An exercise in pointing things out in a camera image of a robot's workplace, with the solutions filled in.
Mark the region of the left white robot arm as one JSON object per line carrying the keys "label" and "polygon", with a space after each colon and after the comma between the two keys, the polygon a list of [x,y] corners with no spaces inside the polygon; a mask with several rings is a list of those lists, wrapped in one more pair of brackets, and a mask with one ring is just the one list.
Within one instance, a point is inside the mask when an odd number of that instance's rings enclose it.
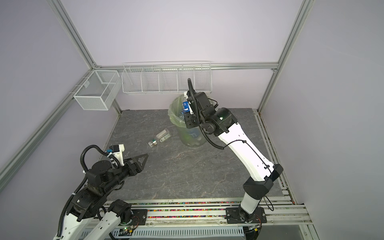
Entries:
{"label": "left white robot arm", "polygon": [[106,151],[90,145],[82,151],[80,163],[85,176],[61,212],[56,240],[79,239],[94,218],[99,223],[86,235],[87,240],[114,240],[113,232],[119,225],[128,235],[145,225],[146,210],[133,210],[132,204],[123,200],[105,207],[108,196],[120,190],[128,177],[141,173],[149,157],[143,154],[124,159],[124,150],[124,145],[112,145]]}

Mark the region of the blue label bottle back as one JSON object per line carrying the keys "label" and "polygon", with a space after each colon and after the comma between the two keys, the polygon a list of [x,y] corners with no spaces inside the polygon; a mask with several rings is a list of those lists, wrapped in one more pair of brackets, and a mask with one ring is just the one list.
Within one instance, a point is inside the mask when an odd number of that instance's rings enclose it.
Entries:
{"label": "blue label bottle back", "polygon": [[186,113],[190,113],[190,112],[191,112],[191,107],[190,107],[190,104],[189,104],[188,101],[184,101],[184,102],[182,103],[182,107],[183,107],[183,110],[182,110],[183,114],[186,114]]}

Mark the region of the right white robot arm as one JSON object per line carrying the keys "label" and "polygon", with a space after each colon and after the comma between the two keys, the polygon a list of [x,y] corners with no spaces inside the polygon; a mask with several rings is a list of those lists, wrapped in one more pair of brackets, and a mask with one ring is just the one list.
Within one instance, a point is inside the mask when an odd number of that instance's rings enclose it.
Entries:
{"label": "right white robot arm", "polygon": [[237,209],[228,208],[226,219],[230,224],[257,223],[262,225],[264,209],[260,202],[284,171],[280,164],[269,161],[252,143],[240,123],[227,108],[196,92],[191,79],[183,103],[184,118],[188,129],[199,128],[206,141],[216,149],[229,148],[246,167],[250,177],[243,184],[243,200]]}

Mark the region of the clear square bottle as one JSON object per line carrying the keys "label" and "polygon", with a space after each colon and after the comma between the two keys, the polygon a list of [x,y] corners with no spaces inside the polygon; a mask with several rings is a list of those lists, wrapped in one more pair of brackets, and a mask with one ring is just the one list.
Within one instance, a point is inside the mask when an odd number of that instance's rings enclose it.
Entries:
{"label": "clear square bottle", "polygon": [[171,137],[170,131],[168,129],[162,130],[158,133],[152,140],[148,142],[148,145],[153,148],[159,143],[163,143]]}

